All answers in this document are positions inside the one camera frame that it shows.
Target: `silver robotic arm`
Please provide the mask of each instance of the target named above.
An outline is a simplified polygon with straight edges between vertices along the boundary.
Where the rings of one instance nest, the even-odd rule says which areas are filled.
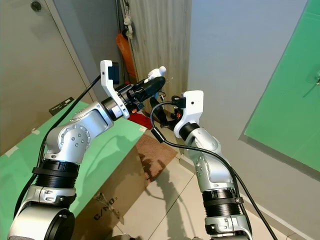
[[[172,97],[172,105],[182,110],[182,117],[174,122],[173,132],[177,138],[184,140],[186,146],[204,149],[222,157],[219,141],[199,126],[203,101],[204,93],[199,90],[186,91],[182,97]],[[152,133],[160,142],[172,144],[165,140],[155,126]],[[239,196],[238,186],[234,183],[235,177],[230,169],[218,157],[203,151],[187,149],[185,155],[194,163],[206,211],[205,229],[210,239],[253,240],[249,219],[242,207],[243,199]]]
[[[100,63],[101,84],[109,98],[81,109],[64,125],[54,128],[46,138],[47,153],[9,230],[8,240],[69,240],[75,217],[68,210],[76,198],[75,183],[84,154],[95,137],[113,122],[144,107],[165,84],[166,69],[156,68],[147,79],[135,85],[113,88],[113,63]]]

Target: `tile floor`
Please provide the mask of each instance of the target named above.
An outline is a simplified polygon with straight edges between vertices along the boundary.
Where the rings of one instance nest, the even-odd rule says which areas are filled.
[[[177,142],[169,129],[161,130],[171,142]],[[153,136],[147,130],[145,134]],[[118,223],[113,236],[122,233],[143,240],[209,239],[205,231],[205,212],[197,177],[179,164],[180,152]],[[248,212],[255,240],[272,240],[263,222]],[[295,240],[274,229],[278,240]]]

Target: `black cable sheath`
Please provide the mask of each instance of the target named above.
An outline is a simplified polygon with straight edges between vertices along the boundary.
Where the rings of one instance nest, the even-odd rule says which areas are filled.
[[[152,124],[152,127],[157,131],[157,132],[160,132],[158,130],[158,128],[155,126],[155,123],[154,123],[154,119],[153,119],[153,113],[155,111],[156,108],[162,106],[162,105],[174,105],[172,102],[170,101],[165,101],[165,102],[161,102],[159,104],[157,104],[156,106],[154,106],[154,108],[152,109],[151,113],[150,113],[150,121],[151,121],[151,124]],[[238,197],[240,197],[240,193],[239,193],[239,188],[238,188],[238,184],[237,184],[237,179],[239,180],[241,186],[243,187],[246,195],[248,196],[250,202],[252,203],[255,211],[258,213],[258,215],[260,216],[261,220],[263,221],[265,227],[268,229],[270,235],[272,236],[273,240],[278,240],[277,236],[275,235],[274,231],[272,230],[271,226],[269,225],[269,223],[267,222],[267,220],[265,219],[265,217],[263,216],[263,214],[261,213],[260,209],[258,208],[256,202],[254,201],[253,197],[251,196],[251,194],[249,193],[249,190],[247,189],[247,186],[245,185],[245,183],[243,182],[243,180],[240,178],[239,174],[235,171],[234,168],[232,168],[230,166],[230,164],[220,155],[218,155],[217,153],[215,152],[212,152],[212,151],[209,151],[209,150],[206,150],[204,148],[199,148],[199,147],[194,147],[194,146],[186,146],[186,145],[180,145],[180,144],[175,144],[173,142],[169,142],[167,141],[165,138],[163,139],[163,142],[168,144],[169,146],[172,146],[172,147],[175,147],[175,148],[181,148],[181,149],[188,149],[188,150],[194,150],[194,151],[198,151],[198,152],[202,152],[202,153],[206,153],[206,154],[209,154],[209,155],[212,155],[214,157],[216,157],[217,159],[219,159],[224,165],[225,167],[230,171],[230,174],[232,176],[232,180],[234,179],[233,176],[235,176],[236,180],[233,182],[234,184],[234,188],[235,188],[235,191],[236,191],[236,194],[239,194]]]
[[[37,168],[40,167],[40,164],[42,162],[44,152],[45,152],[46,143],[47,143],[47,136],[50,133],[50,131],[52,129],[54,129],[55,127],[57,127],[65,119],[65,117],[72,111],[72,109],[77,105],[77,103],[80,102],[80,100],[84,97],[84,95],[86,95],[89,92],[89,90],[100,80],[100,78],[101,78],[101,76],[99,75],[95,78],[95,80],[93,80],[93,82],[90,83],[90,85],[83,91],[83,93],[81,93],[81,95],[77,97],[77,99],[71,104],[71,106],[65,111],[65,113],[50,127],[48,132],[45,134],[45,136],[42,140],[41,146],[40,146],[40,151],[39,151],[38,160],[37,160],[37,164],[36,164]],[[34,182],[36,177],[37,177],[37,174],[33,173],[32,176],[30,177],[30,179],[28,180],[28,182],[23,187],[23,189],[22,189],[22,191],[16,201],[16,204],[15,204],[13,218],[15,218],[15,216],[17,215],[17,212],[21,206],[21,203],[22,203],[29,187]]]

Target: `wooden door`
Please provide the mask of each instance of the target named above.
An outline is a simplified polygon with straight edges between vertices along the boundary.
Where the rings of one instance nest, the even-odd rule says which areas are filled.
[[[51,115],[48,110],[86,88],[44,0],[0,1],[0,153]],[[91,103],[89,95],[83,99]]]
[[[172,95],[180,96],[187,90],[192,0],[128,0],[128,3],[138,79],[165,66],[165,100],[169,101]],[[149,103],[145,110],[150,113]]]

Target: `green cloth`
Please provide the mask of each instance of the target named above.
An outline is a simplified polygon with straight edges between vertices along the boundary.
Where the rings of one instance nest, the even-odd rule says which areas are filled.
[[[309,0],[245,135],[320,171],[320,1]]]
[[[62,124],[68,122],[80,109],[87,106],[79,102]],[[18,149],[10,156],[0,157],[0,239],[7,239],[17,198],[32,175],[37,164],[41,142],[49,128],[66,111],[66,108],[38,128],[38,135],[32,133],[19,142]],[[77,197],[70,211],[77,216],[98,191],[106,179],[125,158],[143,135],[140,125],[118,119],[114,126],[95,138],[86,151],[80,165],[75,188]]]

